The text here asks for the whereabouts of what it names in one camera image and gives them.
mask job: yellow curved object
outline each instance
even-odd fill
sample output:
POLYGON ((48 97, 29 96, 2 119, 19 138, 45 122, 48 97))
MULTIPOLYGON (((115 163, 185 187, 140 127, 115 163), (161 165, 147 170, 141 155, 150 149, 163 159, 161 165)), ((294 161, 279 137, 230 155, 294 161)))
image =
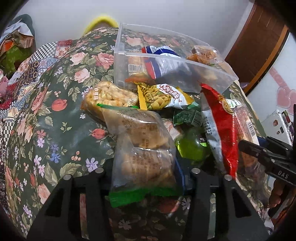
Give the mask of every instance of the yellow curved object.
POLYGON ((109 16, 102 15, 102 16, 99 16, 99 17, 95 18, 94 20, 92 20, 91 23, 84 30, 83 34, 86 34, 89 31, 92 31, 94 29, 94 27, 98 23, 101 23, 101 22, 105 22, 105 23, 109 24, 111 27, 118 28, 118 23, 113 18, 111 18, 109 16))

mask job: green bottle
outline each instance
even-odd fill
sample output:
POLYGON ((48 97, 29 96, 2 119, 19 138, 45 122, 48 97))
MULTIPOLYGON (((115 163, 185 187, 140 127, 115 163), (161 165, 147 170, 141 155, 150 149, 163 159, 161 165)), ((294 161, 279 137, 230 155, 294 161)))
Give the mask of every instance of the green bottle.
POLYGON ((175 139, 181 157, 192 159, 193 166, 201 166, 212 151, 202 127, 192 127, 175 139))

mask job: brown wooden door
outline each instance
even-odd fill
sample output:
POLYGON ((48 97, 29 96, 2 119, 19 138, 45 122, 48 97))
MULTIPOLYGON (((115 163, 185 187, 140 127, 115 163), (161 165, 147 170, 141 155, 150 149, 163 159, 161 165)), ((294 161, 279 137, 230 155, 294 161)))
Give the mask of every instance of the brown wooden door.
POLYGON ((260 74, 264 65, 268 67, 267 60, 272 57, 272 52, 275 54, 271 61, 275 57, 286 32, 287 28, 281 19, 254 3, 241 34, 225 58, 241 83, 258 80, 254 78, 260 74))

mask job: metal screw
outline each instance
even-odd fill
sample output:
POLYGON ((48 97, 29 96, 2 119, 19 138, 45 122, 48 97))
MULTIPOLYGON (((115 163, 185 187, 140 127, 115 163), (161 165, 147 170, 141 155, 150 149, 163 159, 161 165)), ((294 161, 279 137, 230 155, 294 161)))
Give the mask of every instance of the metal screw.
POLYGON ((70 180, 71 179, 71 175, 70 174, 66 174, 65 176, 63 176, 64 180, 70 180))
POLYGON ((230 176, 228 174, 225 175, 224 178, 225 178, 226 181, 231 181, 232 180, 232 176, 230 176))
POLYGON ((98 167, 97 169, 95 169, 96 173, 102 173, 104 171, 104 168, 102 167, 98 167))
POLYGON ((194 174, 199 174, 200 173, 200 169, 199 168, 192 168, 191 171, 194 173, 194 174))

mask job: floral fabric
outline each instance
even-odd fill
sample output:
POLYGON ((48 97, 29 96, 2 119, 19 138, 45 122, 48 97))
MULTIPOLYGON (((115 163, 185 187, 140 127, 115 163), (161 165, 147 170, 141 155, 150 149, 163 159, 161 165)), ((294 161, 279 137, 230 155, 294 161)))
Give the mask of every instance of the floral fabric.
MULTIPOLYGON (((62 57, 43 73, 15 119, 6 148, 6 195, 9 216, 24 236, 60 178, 65 174, 86 175, 113 157, 116 142, 104 123, 95 122, 80 105, 99 81, 113 81, 117 32, 116 28, 100 28, 62 49, 62 57)), ((137 43, 129 40, 137 36, 126 35, 131 46, 137 43)), ((154 41, 149 36, 139 39, 154 41)), ((179 41, 159 39, 163 41, 159 44, 166 45, 179 41)), ((231 93, 235 96, 240 91, 231 93)), ((82 234, 87 237, 83 195, 80 201, 82 234)), ((116 240, 180 240, 190 202, 189 196, 149 197, 111 208, 106 198, 116 240)))

